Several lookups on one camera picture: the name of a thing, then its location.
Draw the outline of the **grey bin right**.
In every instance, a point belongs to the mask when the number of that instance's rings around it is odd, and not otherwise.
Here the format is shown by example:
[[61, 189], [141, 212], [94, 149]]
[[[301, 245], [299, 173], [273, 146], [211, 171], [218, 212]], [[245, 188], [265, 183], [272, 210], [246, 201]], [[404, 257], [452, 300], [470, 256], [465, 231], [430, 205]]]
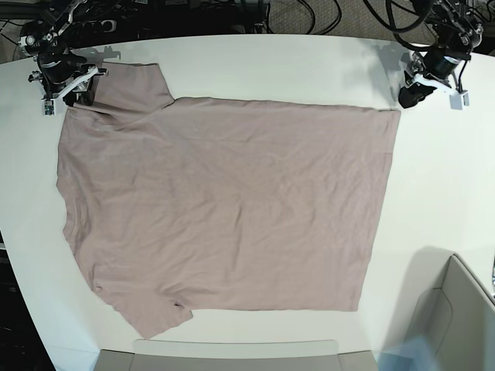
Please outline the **grey bin right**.
[[459, 256], [449, 258], [440, 287], [418, 299], [405, 341], [416, 336], [440, 370], [494, 369], [494, 299]]

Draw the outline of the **grey bin front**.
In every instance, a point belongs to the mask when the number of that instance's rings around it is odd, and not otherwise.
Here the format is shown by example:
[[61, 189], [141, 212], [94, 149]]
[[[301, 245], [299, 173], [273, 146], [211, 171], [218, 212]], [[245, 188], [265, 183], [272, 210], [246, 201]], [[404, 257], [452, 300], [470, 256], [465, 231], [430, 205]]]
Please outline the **grey bin front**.
[[96, 370], [377, 370], [370, 351], [339, 353], [334, 340], [205, 343], [137, 340], [132, 352], [103, 349]]

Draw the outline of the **blue cloth in bin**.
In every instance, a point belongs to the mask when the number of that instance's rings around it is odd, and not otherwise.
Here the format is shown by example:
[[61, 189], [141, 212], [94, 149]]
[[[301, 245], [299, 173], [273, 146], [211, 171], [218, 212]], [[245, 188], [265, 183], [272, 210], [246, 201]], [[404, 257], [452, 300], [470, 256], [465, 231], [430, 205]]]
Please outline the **blue cloth in bin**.
[[428, 341], [416, 336], [398, 346], [381, 352], [377, 357], [379, 371], [434, 371], [440, 370], [434, 349]]

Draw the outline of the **grey bin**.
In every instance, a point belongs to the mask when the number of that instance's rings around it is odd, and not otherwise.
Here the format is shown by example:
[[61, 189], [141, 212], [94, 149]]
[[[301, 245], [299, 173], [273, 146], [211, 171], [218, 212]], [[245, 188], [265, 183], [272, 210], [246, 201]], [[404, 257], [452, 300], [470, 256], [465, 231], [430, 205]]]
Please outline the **grey bin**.
[[103, 349], [96, 370], [377, 370], [370, 351], [339, 353], [334, 340], [205, 343], [137, 340], [132, 352]]
[[440, 287], [418, 299], [405, 341], [416, 336], [440, 370], [494, 369], [494, 299], [459, 256], [449, 258]]

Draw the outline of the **pink T-shirt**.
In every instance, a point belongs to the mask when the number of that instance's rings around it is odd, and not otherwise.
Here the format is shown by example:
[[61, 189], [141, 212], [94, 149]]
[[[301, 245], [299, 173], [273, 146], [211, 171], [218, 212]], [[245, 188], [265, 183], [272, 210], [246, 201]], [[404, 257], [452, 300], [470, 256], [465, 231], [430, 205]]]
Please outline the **pink T-shirt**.
[[106, 68], [56, 182], [102, 301], [147, 339], [195, 310], [358, 309], [399, 111], [174, 98], [155, 64]]

